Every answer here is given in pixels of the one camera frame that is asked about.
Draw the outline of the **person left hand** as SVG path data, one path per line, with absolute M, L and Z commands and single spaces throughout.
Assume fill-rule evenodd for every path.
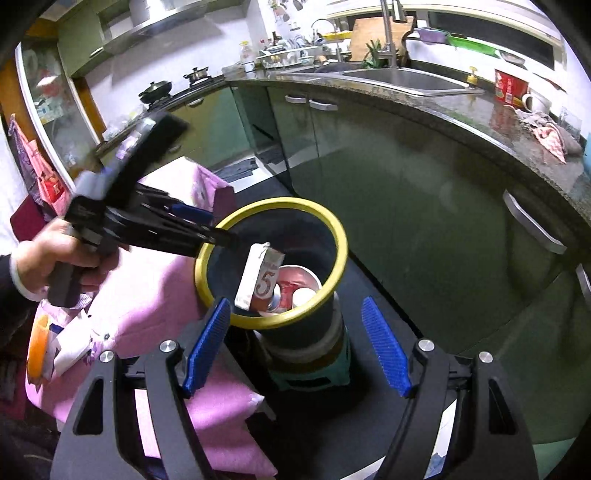
M 49 285 L 49 276 L 58 262 L 83 269 L 83 292 L 96 292 L 119 264 L 120 249 L 101 256 L 68 234 L 70 224 L 56 218 L 30 241 L 20 242 L 9 259 L 10 279 L 27 300 L 38 301 Z

